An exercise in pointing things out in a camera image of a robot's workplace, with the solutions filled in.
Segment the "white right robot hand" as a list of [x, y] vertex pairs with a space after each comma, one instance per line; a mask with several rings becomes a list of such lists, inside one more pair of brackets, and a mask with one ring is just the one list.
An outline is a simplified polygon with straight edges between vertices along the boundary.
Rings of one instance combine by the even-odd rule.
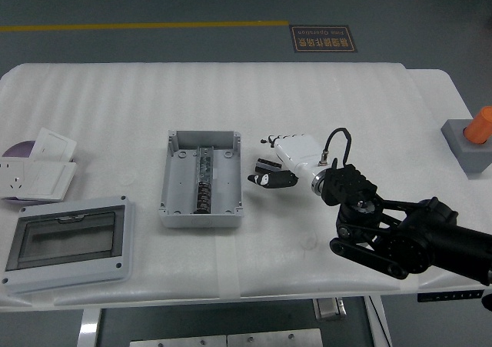
[[255, 173], [248, 176], [249, 182], [265, 189], [289, 188], [299, 181], [307, 182], [316, 195], [321, 195], [327, 153], [311, 135], [270, 135], [261, 143], [268, 143], [281, 163], [259, 158]]

